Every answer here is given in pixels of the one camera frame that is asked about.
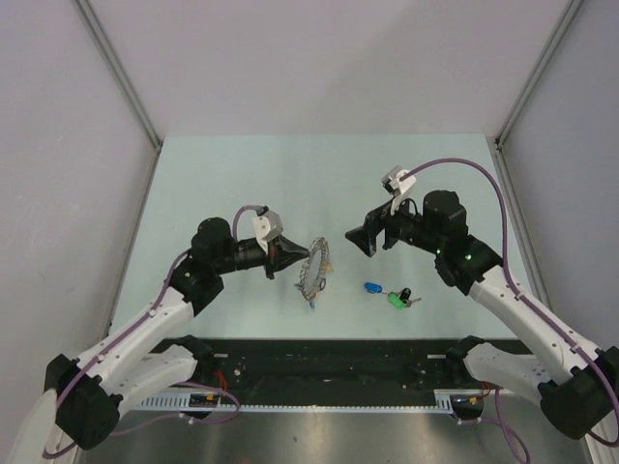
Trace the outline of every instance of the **metal floor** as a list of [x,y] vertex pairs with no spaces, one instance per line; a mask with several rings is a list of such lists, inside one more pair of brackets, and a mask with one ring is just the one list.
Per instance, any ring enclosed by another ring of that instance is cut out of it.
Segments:
[[[531,452],[532,464],[591,463],[583,442],[545,421],[539,409],[506,396],[504,415]],[[131,413],[129,427],[154,413]],[[495,417],[493,401],[486,415]],[[222,425],[169,420],[84,452],[82,464],[512,464],[501,430],[457,426],[445,415],[248,413]]]

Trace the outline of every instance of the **white enclosure wall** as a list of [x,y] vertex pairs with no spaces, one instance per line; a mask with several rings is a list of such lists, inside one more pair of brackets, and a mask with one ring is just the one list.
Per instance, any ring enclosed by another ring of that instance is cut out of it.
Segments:
[[568,0],[92,0],[162,136],[495,135]]
[[0,14],[0,461],[103,332],[155,153],[69,1]]
[[604,348],[619,334],[619,2],[587,2],[505,155],[553,308]]

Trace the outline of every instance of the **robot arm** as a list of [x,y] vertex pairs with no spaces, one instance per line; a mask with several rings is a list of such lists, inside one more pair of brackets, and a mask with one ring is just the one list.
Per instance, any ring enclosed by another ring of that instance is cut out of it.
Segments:
[[[556,428],[571,438],[581,438],[611,411],[612,405],[596,372],[577,351],[595,360],[614,387],[619,350],[601,350],[518,282],[514,282],[515,292],[507,280],[503,259],[469,234],[466,210],[455,192],[432,191],[424,198],[421,213],[416,206],[415,212],[410,212],[413,202],[406,197],[414,177],[407,173],[397,167],[383,179],[383,186],[394,198],[370,211],[364,224],[347,232],[346,239],[372,257],[376,237],[384,231],[383,249],[405,242],[434,254],[434,265],[443,281],[494,313],[536,356],[535,360],[526,360],[477,337],[467,337],[448,353],[448,358],[457,360],[473,378],[503,386],[540,404]],[[525,303],[536,306],[539,313]],[[576,346],[550,324],[569,334]]]
[[98,445],[133,405],[189,380],[196,358],[212,356],[196,339],[158,355],[148,353],[216,298],[223,290],[221,275],[262,266],[266,276],[274,278],[276,272],[310,255],[282,236],[280,217],[267,207],[253,225],[256,238],[237,242],[226,220],[204,220],[192,247],[172,265],[156,299],[76,359],[60,355],[47,366],[45,389],[59,394],[56,423],[78,446],[89,450]]

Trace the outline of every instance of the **mint green table surface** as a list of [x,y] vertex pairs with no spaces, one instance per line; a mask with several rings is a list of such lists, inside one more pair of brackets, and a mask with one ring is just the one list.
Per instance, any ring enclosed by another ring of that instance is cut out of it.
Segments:
[[[161,159],[140,223],[112,331],[155,295],[172,259],[189,247],[200,221],[232,222],[240,206],[265,204],[281,215],[284,235],[308,246],[325,237],[335,271],[310,309],[294,288],[300,263],[268,280],[262,268],[223,277],[225,289],[191,323],[170,336],[226,338],[459,338],[470,334],[513,337],[494,315],[434,270],[433,256],[397,244],[369,259],[344,239],[365,214],[389,199],[380,179],[395,165],[413,168],[444,157],[494,167],[479,134],[307,135],[171,137]],[[441,165],[417,176],[411,197],[421,208],[433,189],[457,192],[471,233],[500,251],[500,216],[487,180],[463,165]],[[241,219],[240,237],[251,236],[251,216]],[[514,274],[528,285],[510,225]],[[382,245],[382,235],[378,245]],[[386,296],[369,295],[377,282],[388,291],[403,287],[422,298],[396,310]]]

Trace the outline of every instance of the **green key tag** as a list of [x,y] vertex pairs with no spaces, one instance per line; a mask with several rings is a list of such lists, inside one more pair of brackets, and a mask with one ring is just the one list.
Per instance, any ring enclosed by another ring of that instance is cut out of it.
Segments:
[[390,293],[387,296],[387,299],[389,300],[389,303],[391,303],[393,306],[396,307],[396,309],[404,309],[406,308],[406,302],[403,302],[400,298],[399,295],[397,293]]

